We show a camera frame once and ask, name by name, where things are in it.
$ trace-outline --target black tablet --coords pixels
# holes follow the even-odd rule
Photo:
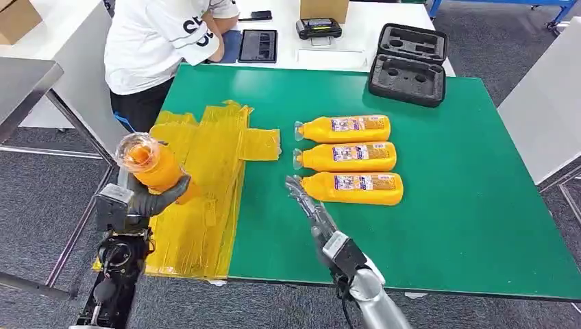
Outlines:
[[[238,62],[276,63],[277,35],[274,29],[245,29]]]

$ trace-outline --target gray robotic glove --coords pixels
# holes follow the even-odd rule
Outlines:
[[[129,206],[129,214],[144,217],[159,215],[186,192],[189,184],[190,176],[183,175],[172,188],[161,194],[151,194],[147,189],[136,191]]]

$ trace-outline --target handheld device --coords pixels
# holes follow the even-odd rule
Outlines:
[[[245,29],[239,63],[276,63],[277,32],[274,29]]]
[[[241,14],[238,18],[239,22],[250,22],[250,21],[268,21],[272,19],[272,12],[270,10],[259,10],[257,12],[251,12],[250,14]]]
[[[297,33],[302,40],[325,36],[338,38],[343,33],[343,30],[339,23],[331,18],[299,19],[297,22]]]

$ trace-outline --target bottle label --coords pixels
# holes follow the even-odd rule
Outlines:
[[[385,159],[388,157],[386,143],[333,147],[333,160],[335,161]]]
[[[392,175],[335,175],[336,190],[395,190]]]
[[[342,117],[331,119],[331,129],[334,132],[348,132],[350,130],[383,129],[384,123],[377,115],[361,117]]]

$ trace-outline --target smartphone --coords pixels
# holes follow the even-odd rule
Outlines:
[[[250,21],[267,21],[272,19],[272,12],[270,10],[261,10],[258,12],[242,13],[240,14],[238,21],[240,22],[250,22]]]

